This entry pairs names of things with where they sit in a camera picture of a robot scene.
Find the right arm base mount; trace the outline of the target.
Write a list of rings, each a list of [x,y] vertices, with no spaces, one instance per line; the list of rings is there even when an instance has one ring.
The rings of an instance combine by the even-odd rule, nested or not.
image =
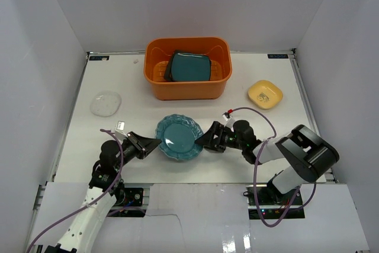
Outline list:
[[[303,205],[303,198],[298,192],[292,204],[290,205],[290,200],[293,194],[296,192],[295,189],[291,190],[287,194],[281,197],[276,196],[269,192],[266,185],[258,185],[257,197],[261,210],[262,216],[269,220],[274,221],[280,218],[280,216],[288,209],[285,219],[304,219],[305,213],[303,209],[298,209]],[[247,198],[248,212],[250,220],[259,220],[258,209],[256,208],[256,203],[253,195],[253,186],[246,187],[243,192],[243,196]]]

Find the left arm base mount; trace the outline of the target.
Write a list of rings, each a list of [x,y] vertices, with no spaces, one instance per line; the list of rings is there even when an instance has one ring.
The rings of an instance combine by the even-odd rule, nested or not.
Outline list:
[[[110,217],[144,217],[146,213],[144,188],[123,188],[116,204],[109,212]]]

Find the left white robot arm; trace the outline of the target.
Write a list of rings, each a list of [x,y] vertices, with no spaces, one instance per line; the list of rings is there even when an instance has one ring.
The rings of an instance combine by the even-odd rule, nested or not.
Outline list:
[[[73,217],[73,221],[56,245],[46,252],[91,252],[99,230],[115,205],[126,203],[121,170],[132,159],[144,159],[162,142],[139,136],[134,132],[118,140],[114,133],[104,130],[112,139],[101,145],[99,159],[92,168],[91,180],[81,207],[56,224]]]

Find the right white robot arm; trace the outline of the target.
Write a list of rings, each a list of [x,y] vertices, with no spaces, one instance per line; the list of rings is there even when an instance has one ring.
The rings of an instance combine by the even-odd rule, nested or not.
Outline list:
[[[251,165],[286,159],[289,167],[258,190],[259,194],[265,194],[276,205],[283,204],[295,188],[307,182],[316,182],[339,161],[337,150],[302,124],[289,134],[264,144],[246,120],[237,120],[232,127],[214,121],[210,129],[195,140],[195,144],[218,153],[223,153],[226,148],[241,150],[242,156]]]

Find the teal scalloped round plate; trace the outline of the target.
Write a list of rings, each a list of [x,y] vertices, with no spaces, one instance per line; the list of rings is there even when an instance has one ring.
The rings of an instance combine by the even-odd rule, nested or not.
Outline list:
[[[180,162],[190,161],[203,151],[203,147],[195,143],[203,134],[195,120],[182,114],[165,116],[155,129],[155,138],[161,140],[160,151]]]

